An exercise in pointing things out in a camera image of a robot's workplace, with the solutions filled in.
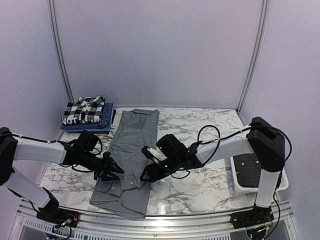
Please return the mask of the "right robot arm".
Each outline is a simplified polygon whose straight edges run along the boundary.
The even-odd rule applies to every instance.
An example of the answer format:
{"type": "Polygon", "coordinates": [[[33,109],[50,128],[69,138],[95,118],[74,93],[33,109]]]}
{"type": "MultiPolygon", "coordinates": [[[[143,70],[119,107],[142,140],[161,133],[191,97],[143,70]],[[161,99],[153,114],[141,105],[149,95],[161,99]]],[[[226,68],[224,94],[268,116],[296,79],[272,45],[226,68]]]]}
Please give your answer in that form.
{"type": "Polygon", "coordinates": [[[289,142],[282,130],[261,117],[254,117],[249,125],[228,136],[222,137],[218,133],[216,139],[197,139],[189,147],[173,134],[167,134],[156,143],[156,147],[165,156],[164,159],[158,159],[151,148],[142,148],[141,152],[152,163],[144,167],[139,179],[154,183],[178,171],[199,169],[218,160],[254,154],[261,166],[258,191],[253,209],[243,216],[252,224],[258,224],[271,212],[278,181],[290,156],[285,150],[285,145],[289,142]]]}

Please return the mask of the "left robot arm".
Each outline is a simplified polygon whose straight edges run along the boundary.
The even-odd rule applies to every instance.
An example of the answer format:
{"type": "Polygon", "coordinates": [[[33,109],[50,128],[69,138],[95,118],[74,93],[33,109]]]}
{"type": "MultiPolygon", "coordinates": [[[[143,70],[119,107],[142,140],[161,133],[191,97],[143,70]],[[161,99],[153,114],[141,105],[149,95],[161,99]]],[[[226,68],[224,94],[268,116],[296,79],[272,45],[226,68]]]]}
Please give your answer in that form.
{"type": "Polygon", "coordinates": [[[93,172],[101,181],[118,180],[124,170],[113,160],[110,152],[94,153],[102,141],[95,134],[83,130],[78,138],[69,142],[41,140],[14,134],[7,127],[0,129],[0,184],[15,195],[38,206],[38,215],[53,223],[63,219],[58,200],[43,187],[30,181],[14,168],[15,161],[49,162],[63,166],[81,166],[93,172]]]}

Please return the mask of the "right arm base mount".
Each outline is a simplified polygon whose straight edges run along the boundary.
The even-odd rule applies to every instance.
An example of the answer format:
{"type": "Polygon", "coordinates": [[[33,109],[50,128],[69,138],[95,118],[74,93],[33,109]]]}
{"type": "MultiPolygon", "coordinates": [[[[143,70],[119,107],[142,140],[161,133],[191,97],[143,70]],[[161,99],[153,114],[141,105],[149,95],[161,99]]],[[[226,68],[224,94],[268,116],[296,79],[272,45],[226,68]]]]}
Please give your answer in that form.
{"type": "Polygon", "coordinates": [[[274,219],[271,207],[254,206],[251,210],[232,213],[230,223],[234,229],[240,229],[269,223],[274,219]]]}

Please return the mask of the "grey long sleeve shirt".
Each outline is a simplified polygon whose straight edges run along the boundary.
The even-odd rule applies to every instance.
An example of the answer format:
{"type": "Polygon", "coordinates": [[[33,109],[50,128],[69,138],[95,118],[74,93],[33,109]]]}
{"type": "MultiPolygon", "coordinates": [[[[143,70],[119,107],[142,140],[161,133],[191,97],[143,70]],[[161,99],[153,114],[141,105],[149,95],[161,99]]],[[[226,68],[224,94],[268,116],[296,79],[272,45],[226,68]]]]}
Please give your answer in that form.
{"type": "Polygon", "coordinates": [[[91,205],[125,218],[145,218],[151,184],[141,181],[140,176],[151,161],[142,148],[156,147],[159,115],[158,110],[122,112],[109,152],[124,173],[119,174],[119,180],[98,180],[89,201],[91,205]]]}

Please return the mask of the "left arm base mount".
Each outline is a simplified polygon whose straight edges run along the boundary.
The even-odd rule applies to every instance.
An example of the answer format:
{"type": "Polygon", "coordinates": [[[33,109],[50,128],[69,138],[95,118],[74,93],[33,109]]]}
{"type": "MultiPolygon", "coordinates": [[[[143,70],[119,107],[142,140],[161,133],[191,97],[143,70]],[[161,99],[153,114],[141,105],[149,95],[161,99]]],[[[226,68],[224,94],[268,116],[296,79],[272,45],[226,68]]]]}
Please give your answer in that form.
{"type": "Polygon", "coordinates": [[[47,205],[39,208],[36,217],[55,224],[55,228],[71,227],[78,225],[80,213],[78,211],[60,208],[58,205],[47,205]]]}

